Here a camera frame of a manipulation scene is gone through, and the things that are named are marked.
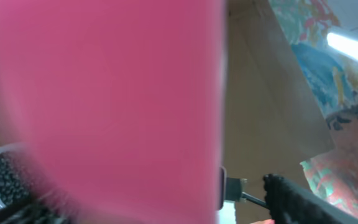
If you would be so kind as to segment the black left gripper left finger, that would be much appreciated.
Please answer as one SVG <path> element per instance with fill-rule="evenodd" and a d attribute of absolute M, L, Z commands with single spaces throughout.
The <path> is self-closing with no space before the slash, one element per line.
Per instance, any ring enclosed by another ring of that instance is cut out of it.
<path fill-rule="evenodd" d="M 56 205 L 44 198 L 28 196 L 0 209 L 0 224 L 69 224 L 70 217 L 64 215 Z"/>

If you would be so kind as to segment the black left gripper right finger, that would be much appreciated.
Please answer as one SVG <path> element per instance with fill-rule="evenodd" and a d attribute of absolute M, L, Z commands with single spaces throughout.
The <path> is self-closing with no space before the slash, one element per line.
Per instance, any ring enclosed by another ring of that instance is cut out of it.
<path fill-rule="evenodd" d="M 275 223 L 358 224 L 358 218 L 280 175 L 265 175 L 263 181 L 265 203 Z"/>

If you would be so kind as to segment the pink scoop with blue handle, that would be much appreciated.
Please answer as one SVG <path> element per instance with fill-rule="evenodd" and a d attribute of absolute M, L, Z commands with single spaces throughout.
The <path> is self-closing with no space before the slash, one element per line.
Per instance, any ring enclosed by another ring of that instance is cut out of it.
<path fill-rule="evenodd" d="M 85 223 L 217 223 L 223 1 L 0 1 L 0 133 Z"/>

